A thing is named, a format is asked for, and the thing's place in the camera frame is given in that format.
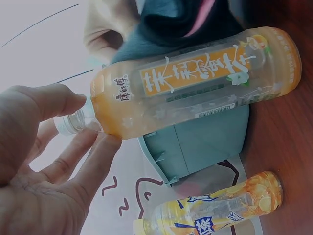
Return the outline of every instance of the teal plastic box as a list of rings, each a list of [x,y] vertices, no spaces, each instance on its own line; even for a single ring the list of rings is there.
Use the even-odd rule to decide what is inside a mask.
[[[139,138],[143,153],[170,185],[180,178],[239,154],[249,106],[180,123]]]

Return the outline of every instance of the fingernail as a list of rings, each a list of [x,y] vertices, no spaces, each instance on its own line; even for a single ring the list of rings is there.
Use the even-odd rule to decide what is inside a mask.
[[[78,97],[80,97],[81,99],[86,99],[86,96],[84,94],[78,94]]]

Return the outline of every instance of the brown table surface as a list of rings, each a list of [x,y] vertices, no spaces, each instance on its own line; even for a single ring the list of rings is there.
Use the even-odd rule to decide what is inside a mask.
[[[244,150],[247,176],[273,170],[284,202],[261,217],[265,235],[313,235],[313,0],[246,0],[249,27],[288,32],[302,58],[302,81],[284,97],[251,105]]]

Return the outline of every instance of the finger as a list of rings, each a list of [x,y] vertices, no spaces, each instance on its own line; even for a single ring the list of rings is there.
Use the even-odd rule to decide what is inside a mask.
[[[58,130],[55,127],[53,119],[49,119],[48,121],[43,122],[42,125],[39,127],[34,146],[26,159],[26,163],[29,164],[39,155],[41,155],[47,145],[50,143],[50,141],[57,134]]]
[[[72,114],[86,102],[84,95],[73,93],[63,84],[36,88],[14,86],[3,94],[14,99],[17,104],[23,105],[28,111],[35,112],[38,122],[57,115]]]
[[[53,184],[67,181],[78,162],[94,144],[97,135],[98,133],[92,130],[84,130],[77,134],[60,157],[43,169],[40,174]]]
[[[77,175],[68,181],[71,196],[79,198],[88,206],[109,173],[113,158],[122,141],[114,136],[104,136],[88,156]]]
[[[0,184],[7,184],[25,161],[41,121],[71,114],[85,102],[85,96],[61,84],[15,86],[0,94]]]

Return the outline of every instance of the plastic bottle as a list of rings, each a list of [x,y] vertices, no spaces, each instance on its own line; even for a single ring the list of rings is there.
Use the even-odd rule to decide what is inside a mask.
[[[266,215],[282,203],[283,192],[271,172],[257,174],[236,186],[201,197],[158,206],[134,222],[135,235],[209,235],[246,219]]]
[[[248,29],[167,56],[104,68],[91,82],[91,102],[80,115],[57,118],[56,126],[74,134],[91,121],[125,140],[285,95],[300,78],[299,53],[287,33]]]

